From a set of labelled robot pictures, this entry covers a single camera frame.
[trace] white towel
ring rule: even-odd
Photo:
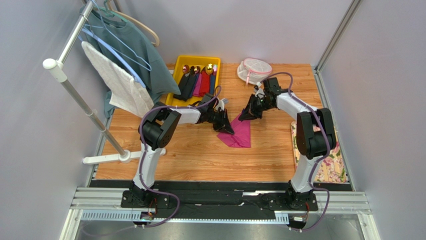
[[[132,75],[109,60],[90,43],[83,41],[81,46],[93,67],[111,89],[112,96],[109,103],[143,118],[154,106],[147,89],[135,82]]]

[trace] floral mat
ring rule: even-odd
[[[301,153],[298,150],[296,144],[296,121],[290,124],[291,139],[293,139],[293,154],[294,154],[294,166],[297,168]],[[319,131],[320,128],[315,126],[314,131]],[[337,141],[335,149],[330,151],[330,155],[322,161],[319,167],[318,173],[316,174],[314,182],[320,183],[346,183],[348,182],[348,176],[346,175],[345,165],[343,163],[342,154],[340,150],[339,141]]]

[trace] wooden floor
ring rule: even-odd
[[[232,121],[246,106],[253,86],[246,86],[237,77],[238,64],[222,64],[219,84],[220,98],[228,98],[229,120]],[[272,64],[273,72],[289,72],[294,76],[294,93],[315,107],[321,107],[320,95],[308,64]],[[279,75],[282,88],[290,78]],[[122,109],[116,109],[110,131],[124,149],[140,151],[137,128],[141,119]],[[178,125],[167,145],[167,154],[159,160],[156,180],[169,181],[246,181],[286,182],[295,173],[290,123],[293,119],[284,111],[271,109],[263,119],[251,122],[251,148],[231,148],[217,137],[210,123]],[[116,151],[107,142],[103,155]],[[96,179],[133,179],[139,160],[130,163],[103,163]]]

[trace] yellow tray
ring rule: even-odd
[[[182,76],[184,75],[184,72],[182,71],[184,65],[188,65],[189,67],[199,66],[203,69],[208,64],[217,65],[216,83],[214,84],[214,87],[216,88],[219,83],[219,71],[221,70],[221,59],[218,57],[180,55],[177,57],[176,65],[174,66],[173,78],[176,83],[179,84]],[[171,106],[188,106],[196,101],[200,101],[201,99],[202,97],[200,96],[193,96],[187,101],[183,101],[173,98],[173,93],[169,93],[165,100],[165,104]]]

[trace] magenta fabric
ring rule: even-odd
[[[196,80],[196,84],[195,84],[195,88],[194,88],[194,92],[193,92],[193,96],[195,97],[201,97],[200,95],[200,87],[201,87],[201,73],[198,75],[198,78]]]
[[[206,71],[201,72],[201,86],[199,87],[200,97],[203,97],[205,94],[208,94],[210,90],[210,76]]]
[[[251,148],[251,135],[250,135],[250,120],[240,121],[238,117],[241,113],[231,122],[231,127],[235,134],[220,132],[217,137],[231,148]]]

